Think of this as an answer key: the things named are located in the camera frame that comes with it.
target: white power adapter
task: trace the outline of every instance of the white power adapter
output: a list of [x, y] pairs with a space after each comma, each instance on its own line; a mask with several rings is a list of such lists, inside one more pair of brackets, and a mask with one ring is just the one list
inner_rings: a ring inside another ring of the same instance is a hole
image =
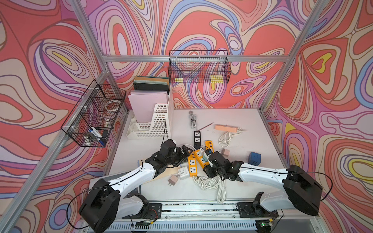
[[180, 180], [185, 180], [189, 177], [189, 168], [188, 167], [182, 167], [178, 169], [179, 172], [179, 178]]

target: orange power strip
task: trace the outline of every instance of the orange power strip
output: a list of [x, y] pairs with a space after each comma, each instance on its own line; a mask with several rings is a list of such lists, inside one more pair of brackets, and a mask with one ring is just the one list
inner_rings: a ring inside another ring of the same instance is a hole
[[205, 146], [210, 148], [212, 153], [214, 153], [214, 146], [212, 145], [212, 141], [205, 141]]
[[202, 148], [194, 151], [193, 153], [194, 153], [195, 158], [197, 159], [198, 163], [201, 165], [202, 168], [204, 168], [206, 165], [209, 164], [208, 161], [205, 161], [203, 159], [202, 154], [204, 153], [204, 150]]
[[195, 159], [195, 153], [191, 153], [188, 157], [188, 161], [189, 161], [189, 176], [192, 177], [192, 176], [197, 176], [197, 163], [196, 163], [196, 159]]

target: wire mesh basket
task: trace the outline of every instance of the wire mesh basket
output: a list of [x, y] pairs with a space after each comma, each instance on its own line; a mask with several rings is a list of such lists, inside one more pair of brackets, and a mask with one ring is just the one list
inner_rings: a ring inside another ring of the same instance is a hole
[[228, 83], [232, 70], [227, 50], [170, 50], [170, 82]]
[[105, 147], [125, 96], [115, 86], [96, 84], [76, 118], [65, 126], [74, 108], [61, 129], [81, 147]]

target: white power cord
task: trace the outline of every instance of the white power cord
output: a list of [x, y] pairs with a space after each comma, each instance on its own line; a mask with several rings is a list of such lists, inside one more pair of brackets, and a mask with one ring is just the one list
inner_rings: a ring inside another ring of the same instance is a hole
[[227, 148], [229, 147], [229, 144], [231, 143], [232, 137], [238, 136], [242, 134], [242, 132], [245, 132], [245, 130], [241, 128], [237, 128], [237, 133], [232, 133], [232, 132], [226, 132], [224, 133], [220, 138], [219, 138], [219, 145], [221, 147]]
[[197, 116], [195, 114], [193, 114], [192, 111], [189, 111], [189, 117], [190, 117], [190, 127], [192, 129], [197, 130]]
[[214, 178], [207, 178], [204, 176], [193, 176], [193, 181], [198, 185], [202, 190], [215, 190], [217, 189], [217, 202], [224, 203], [227, 198], [227, 193], [225, 191], [224, 181], [220, 179], [219, 176]]

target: psychedelic patterned wall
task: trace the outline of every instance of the psychedelic patterned wall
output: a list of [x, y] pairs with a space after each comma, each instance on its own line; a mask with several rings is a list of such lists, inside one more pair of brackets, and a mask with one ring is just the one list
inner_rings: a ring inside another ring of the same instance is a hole
[[[281, 65], [282, 62], [240, 62], [228, 84], [173, 84], [174, 105], [176, 108], [257, 108]], [[133, 89], [136, 75], [168, 76], [168, 62], [112, 62], [109, 68], [125, 90]], [[126, 104], [131, 108], [128, 99]]]
[[[67, 1], [0, 1], [0, 214], [100, 71]], [[14, 232], [67, 229], [66, 202], [102, 176], [122, 121], [121, 114], [106, 148], [67, 142]]]
[[[104, 54], [168, 55], [227, 49], [231, 55], [287, 55], [312, 0], [90, 0], [83, 3]], [[126, 90], [136, 75], [168, 76], [168, 63], [115, 62]], [[233, 62], [229, 84], [178, 84], [176, 108], [259, 107], [281, 63]]]
[[265, 111], [287, 162], [332, 178], [331, 232], [373, 232], [372, 77], [373, 2], [331, 0]]
[[[91, 179], [103, 176], [123, 120], [123, 112], [119, 112], [105, 148], [79, 147], [72, 140], [66, 143], [12, 233], [73, 231], [66, 219], [67, 206], [72, 198], [88, 189]], [[76, 198], [69, 208], [68, 216], [74, 225], [81, 218], [78, 209], [85, 196], [86, 193]]]

